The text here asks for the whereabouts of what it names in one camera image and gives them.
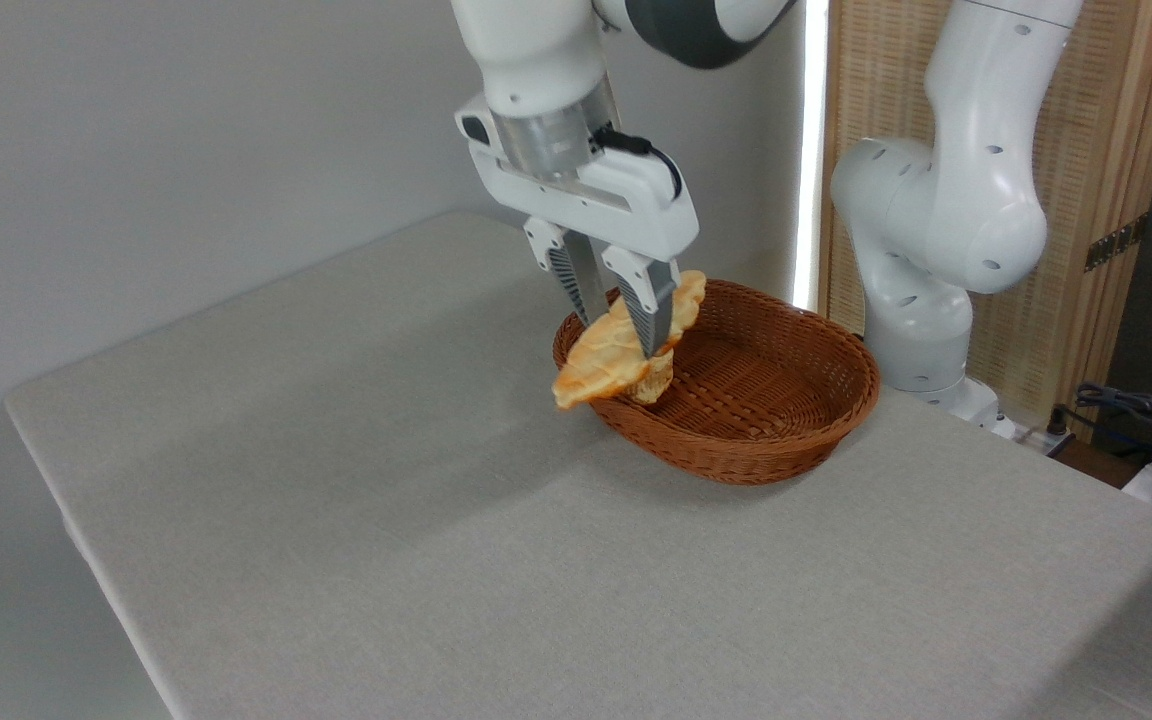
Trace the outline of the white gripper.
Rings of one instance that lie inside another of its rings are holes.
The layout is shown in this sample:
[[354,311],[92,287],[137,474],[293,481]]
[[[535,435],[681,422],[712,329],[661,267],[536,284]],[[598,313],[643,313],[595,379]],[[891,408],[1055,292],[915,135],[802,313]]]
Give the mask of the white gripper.
[[608,243],[602,263],[617,279],[645,359],[662,351],[681,278],[673,259],[699,236],[689,190],[676,190],[667,165],[608,149],[576,169],[535,176],[507,158],[483,94],[457,109],[454,122],[488,195],[530,217],[524,233],[536,264],[558,279],[579,323],[609,311],[590,236]]

